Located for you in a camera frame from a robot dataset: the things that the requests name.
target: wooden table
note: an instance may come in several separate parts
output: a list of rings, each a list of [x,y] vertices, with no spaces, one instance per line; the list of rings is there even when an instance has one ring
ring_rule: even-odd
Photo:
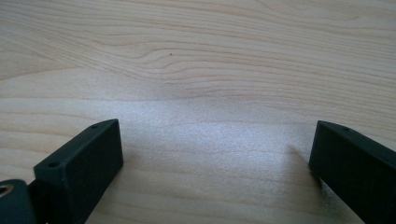
[[[318,119],[396,148],[394,0],[0,2],[0,179],[95,122],[125,165],[88,223],[361,223]]]

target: black plastic part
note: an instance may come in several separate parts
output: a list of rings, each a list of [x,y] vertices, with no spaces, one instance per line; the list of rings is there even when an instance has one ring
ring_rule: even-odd
[[[396,223],[396,152],[319,121],[309,167],[365,223]]]
[[[117,119],[92,125],[35,166],[39,223],[84,223],[123,165]]]
[[[35,210],[22,180],[0,182],[0,209],[1,224],[36,224]]]

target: screw hole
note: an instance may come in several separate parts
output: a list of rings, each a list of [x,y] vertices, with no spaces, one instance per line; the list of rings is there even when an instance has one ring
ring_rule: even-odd
[[[51,167],[51,168],[57,167],[57,166],[59,166],[59,162],[57,162],[57,161],[53,161],[53,162],[51,162],[51,163],[49,164],[49,167]]]
[[[14,186],[12,185],[2,185],[0,186],[0,198],[9,194],[12,189],[14,189]]]

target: black rectangular block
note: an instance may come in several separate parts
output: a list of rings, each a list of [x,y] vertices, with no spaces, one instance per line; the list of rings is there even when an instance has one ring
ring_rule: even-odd
[[[319,121],[309,166],[364,222],[396,223],[396,152]]]
[[[37,166],[49,223],[84,223],[123,165],[117,119],[92,125]]]

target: black bracket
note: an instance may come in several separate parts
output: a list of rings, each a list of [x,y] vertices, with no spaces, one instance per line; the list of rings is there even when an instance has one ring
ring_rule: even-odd
[[[36,165],[29,186],[0,182],[0,223],[84,223],[122,165],[119,121],[96,123]]]
[[[396,152],[347,127],[318,121],[309,167],[365,223],[396,223]]]

